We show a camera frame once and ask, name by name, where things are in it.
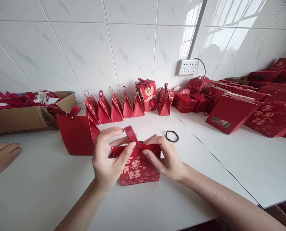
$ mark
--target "black hair tie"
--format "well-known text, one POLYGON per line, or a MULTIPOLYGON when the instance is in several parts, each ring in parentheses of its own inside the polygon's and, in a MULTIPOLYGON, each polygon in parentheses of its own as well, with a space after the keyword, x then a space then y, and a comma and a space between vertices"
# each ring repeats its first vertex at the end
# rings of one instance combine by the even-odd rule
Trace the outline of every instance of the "black hair tie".
POLYGON ((179 140, 179 136, 178 136, 178 135, 176 134, 176 132, 174 132, 174 131, 167 131, 167 132, 165 133, 165 137, 166 137, 166 139, 167 139, 168 141, 170 141, 170 142, 172 142, 172 143, 176 143, 176 142, 179 140), (175 141, 170 140, 170 139, 168 138, 168 136, 167 136, 168 132, 174 133, 174 134, 176 135, 176 137, 177 137, 177 140, 175 140, 175 141))

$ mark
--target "gold circular emblem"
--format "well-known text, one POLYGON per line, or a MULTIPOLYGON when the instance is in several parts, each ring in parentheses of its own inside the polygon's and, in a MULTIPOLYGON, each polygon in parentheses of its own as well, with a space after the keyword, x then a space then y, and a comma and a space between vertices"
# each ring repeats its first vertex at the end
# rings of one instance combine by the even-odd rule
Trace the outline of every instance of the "gold circular emblem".
POLYGON ((151 85, 150 88, 146 87, 144 90, 146 96, 151 96, 154 93, 154 87, 151 85))
POLYGON ((180 100, 177 102, 177 109, 181 110, 183 108, 183 102, 180 100))

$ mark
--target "electrical cord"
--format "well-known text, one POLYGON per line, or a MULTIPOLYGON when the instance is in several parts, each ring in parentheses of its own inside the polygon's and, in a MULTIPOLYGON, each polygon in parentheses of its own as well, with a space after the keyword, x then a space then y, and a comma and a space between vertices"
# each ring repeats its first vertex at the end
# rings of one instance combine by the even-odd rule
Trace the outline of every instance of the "electrical cord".
POLYGON ((205 65, 204 65, 203 61, 202 61, 201 59, 199 59, 199 58, 194 58, 194 59, 197 59, 197 60, 201 61, 201 63, 203 64, 203 67, 204 67, 204 76, 205 76, 205 75, 206 75, 206 68, 205 68, 205 65))

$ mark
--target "white countertop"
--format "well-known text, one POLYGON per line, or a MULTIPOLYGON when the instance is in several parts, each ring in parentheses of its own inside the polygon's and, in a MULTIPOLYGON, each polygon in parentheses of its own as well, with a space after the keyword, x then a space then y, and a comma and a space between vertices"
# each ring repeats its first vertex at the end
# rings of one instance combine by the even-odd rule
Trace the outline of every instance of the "white countertop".
POLYGON ((286 138, 268 138, 245 125, 226 135, 203 113, 171 110, 263 208, 286 201, 286 138))

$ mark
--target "forearm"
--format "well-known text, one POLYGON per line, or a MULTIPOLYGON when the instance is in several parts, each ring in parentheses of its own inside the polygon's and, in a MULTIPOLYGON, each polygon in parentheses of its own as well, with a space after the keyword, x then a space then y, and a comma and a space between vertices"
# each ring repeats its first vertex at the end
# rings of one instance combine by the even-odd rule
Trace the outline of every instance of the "forearm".
POLYGON ((180 183, 210 203, 234 230, 286 230, 277 220, 244 197, 190 166, 186 165, 186 168, 188 168, 189 176, 180 183))
POLYGON ((78 202, 55 228, 55 231, 87 230, 92 218, 107 194, 108 190, 101 189, 94 179, 78 202))

